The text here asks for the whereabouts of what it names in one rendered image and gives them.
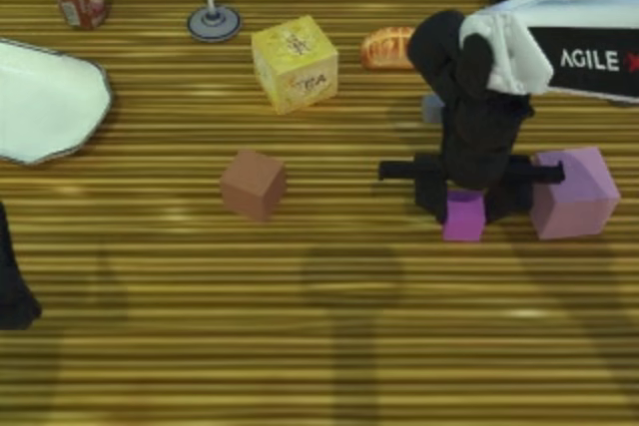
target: table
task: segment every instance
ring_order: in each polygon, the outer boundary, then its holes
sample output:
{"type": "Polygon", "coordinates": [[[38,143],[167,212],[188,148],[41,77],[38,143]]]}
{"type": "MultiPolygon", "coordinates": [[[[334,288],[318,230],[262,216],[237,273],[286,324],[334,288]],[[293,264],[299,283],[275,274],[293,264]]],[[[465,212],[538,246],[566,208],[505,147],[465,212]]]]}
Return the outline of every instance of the table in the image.
{"type": "Polygon", "coordinates": [[[437,146],[426,87],[364,71],[358,48],[376,28],[482,0],[220,1],[246,23],[223,45],[186,31],[204,0],[112,0],[94,32],[67,28],[53,0],[0,0],[0,36],[101,63],[117,95],[79,154],[0,164],[46,308],[2,334],[0,422],[636,424],[639,111],[538,98],[517,144],[600,147],[623,196],[601,237],[539,242],[512,218],[480,244],[443,243],[409,183],[375,181],[379,160],[437,146]],[[340,51],[340,95],[278,117],[250,34],[304,14],[340,51]],[[240,148],[289,167],[267,225],[222,206],[240,148]]]}

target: yellow tea box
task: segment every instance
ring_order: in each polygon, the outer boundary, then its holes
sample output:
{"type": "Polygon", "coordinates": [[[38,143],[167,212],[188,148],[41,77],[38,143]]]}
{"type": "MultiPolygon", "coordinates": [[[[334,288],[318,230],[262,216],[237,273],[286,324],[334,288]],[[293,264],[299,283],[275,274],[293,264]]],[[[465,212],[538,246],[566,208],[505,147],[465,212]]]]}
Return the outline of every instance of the yellow tea box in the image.
{"type": "Polygon", "coordinates": [[[256,75],[278,114],[337,94],[337,50],[307,15],[253,34],[256,75]]]}

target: white tray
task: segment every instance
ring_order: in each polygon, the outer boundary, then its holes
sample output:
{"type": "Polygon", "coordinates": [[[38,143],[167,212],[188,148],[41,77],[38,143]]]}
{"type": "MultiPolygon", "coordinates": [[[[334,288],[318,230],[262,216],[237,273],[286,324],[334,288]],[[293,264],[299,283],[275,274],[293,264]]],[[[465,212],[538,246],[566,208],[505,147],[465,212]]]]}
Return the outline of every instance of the white tray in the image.
{"type": "Polygon", "coordinates": [[[0,158],[33,165],[73,154],[112,101],[101,66],[0,39],[0,158]]]}

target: red-brown box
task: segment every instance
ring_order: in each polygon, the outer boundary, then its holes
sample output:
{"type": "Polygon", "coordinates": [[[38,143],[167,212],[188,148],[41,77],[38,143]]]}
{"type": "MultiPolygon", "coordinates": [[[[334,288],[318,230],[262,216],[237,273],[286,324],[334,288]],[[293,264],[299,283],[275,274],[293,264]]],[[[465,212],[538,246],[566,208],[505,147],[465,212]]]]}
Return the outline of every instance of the red-brown box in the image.
{"type": "Polygon", "coordinates": [[[287,189],[283,162],[252,150],[241,150],[220,179],[227,209],[255,221],[267,221],[287,189]]]}

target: croissant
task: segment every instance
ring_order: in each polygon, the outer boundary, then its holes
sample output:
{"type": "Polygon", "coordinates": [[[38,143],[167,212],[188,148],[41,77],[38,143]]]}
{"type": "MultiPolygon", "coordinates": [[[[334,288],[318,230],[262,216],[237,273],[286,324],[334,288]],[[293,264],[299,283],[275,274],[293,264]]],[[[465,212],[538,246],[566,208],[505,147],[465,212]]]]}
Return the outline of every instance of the croissant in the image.
{"type": "Polygon", "coordinates": [[[361,43],[361,63],[372,70],[412,69],[406,48],[413,32],[412,27],[384,27],[372,32],[361,43]]]}

